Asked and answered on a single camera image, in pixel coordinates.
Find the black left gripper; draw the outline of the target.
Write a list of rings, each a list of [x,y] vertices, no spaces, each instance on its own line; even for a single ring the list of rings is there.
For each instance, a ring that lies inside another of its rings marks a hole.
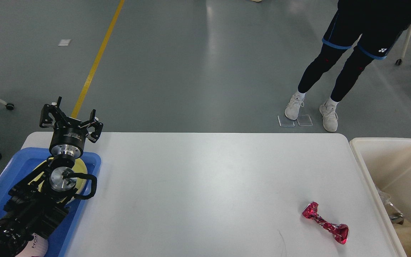
[[[68,117],[60,109],[61,101],[62,97],[58,97],[56,102],[44,104],[39,127],[53,129],[49,147],[52,156],[66,154],[78,159],[83,155],[86,138],[96,143],[101,137],[104,124],[96,117],[96,110],[92,110],[90,118],[81,122],[79,127],[68,127]]]

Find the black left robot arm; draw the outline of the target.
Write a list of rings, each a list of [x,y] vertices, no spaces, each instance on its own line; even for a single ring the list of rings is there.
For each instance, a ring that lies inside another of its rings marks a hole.
[[[18,255],[33,234],[47,239],[66,218],[70,200],[89,200],[97,189],[97,177],[73,170],[83,155],[86,139],[96,143],[103,123],[92,110],[87,121],[69,117],[60,109],[61,97],[45,104],[39,126],[52,127],[50,155],[8,192],[0,218],[0,257]]]

